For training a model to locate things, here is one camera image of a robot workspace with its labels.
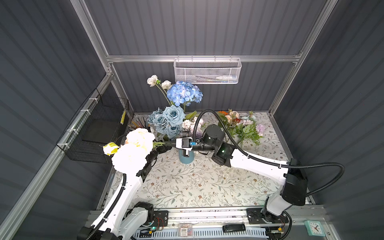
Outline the purple white flower bunch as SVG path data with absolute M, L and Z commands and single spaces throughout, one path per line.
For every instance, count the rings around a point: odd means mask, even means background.
M 182 130 L 183 133 L 187 135 L 187 137 L 192 137 L 193 132 L 194 132 L 194 127 L 196 124 L 197 117 L 194 117 L 193 119 L 190 120 L 184 120 L 182 123 Z M 203 136 L 203 130 L 202 130 L 202 125 L 204 124 L 204 120 L 200 119 L 196 131 L 196 138 L 201 138 Z

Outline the teal ceramic vase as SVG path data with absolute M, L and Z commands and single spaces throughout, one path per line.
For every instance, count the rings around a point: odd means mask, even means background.
M 179 160 L 183 164 L 191 164 L 195 160 L 194 152 L 189 152 L 188 156 L 184 156 L 184 150 L 179 150 Z

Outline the dusty blue rose bunch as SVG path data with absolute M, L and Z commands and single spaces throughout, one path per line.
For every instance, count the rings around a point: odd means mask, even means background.
M 186 114 L 181 107 L 171 105 L 164 110 L 158 108 L 149 115 L 148 123 L 161 136 L 175 139 L 182 131 L 182 123 Z

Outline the white rose stem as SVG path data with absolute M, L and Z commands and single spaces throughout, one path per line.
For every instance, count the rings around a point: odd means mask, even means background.
M 172 101 L 170 101 L 168 98 L 168 90 L 172 87 L 173 84 L 169 80 L 162 82 L 157 75 L 152 75 L 147 79 L 147 84 L 150 87 L 157 87 L 166 98 L 168 104 L 170 106 L 172 105 Z

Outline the cream peony flower stem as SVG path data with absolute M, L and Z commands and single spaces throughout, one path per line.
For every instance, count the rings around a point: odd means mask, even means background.
M 117 172 L 135 176 L 148 163 L 150 154 L 163 154 L 172 148 L 164 142 L 156 142 L 153 133 L 139 128 L 127 134 L 123 145 L 110 142 L 103 146 L 103 152 L 112 158 L 112 165 Z

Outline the blue hydrangea flower stem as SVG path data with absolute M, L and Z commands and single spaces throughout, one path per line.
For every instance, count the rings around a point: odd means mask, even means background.
M 198 86 L 188 82 L 177 81 L 167 90 L 167 98 L 171 104 L 184 110 L 192 103 L 200 103 L 203 96 Z

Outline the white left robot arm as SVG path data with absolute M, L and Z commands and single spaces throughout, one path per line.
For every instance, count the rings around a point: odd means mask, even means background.
M 110 202 L 90 227 L 81 228 L 78 240 L 130 240 L 140 227 L 153 224 L 153 204 L 139 202 L 132 210 L 128 208 L 159 154 L 157 150 L 151 151 L 146 157 L 144 168 L 136 175 L 123 174 Z

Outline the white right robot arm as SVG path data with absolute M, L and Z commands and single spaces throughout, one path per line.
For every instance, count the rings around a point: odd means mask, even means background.
M 292 206 L 306 204 L 308 178 L 303 169 L 297 169 L 298 161 L 293 161 L 288 168 L 284 161 L 276 161 L 243 153 L 239 147 L 224 142 L 225 133 L 217 126 L 210 125 L 200 140 L 185 140 L 182 147 L 185 152 L 212 151 L 212 160 L 221 165 L 243 169 L 267 177 L 280 184 L 276 192 L 269 195 L 260 211 L 260 217 L 271 223 Z

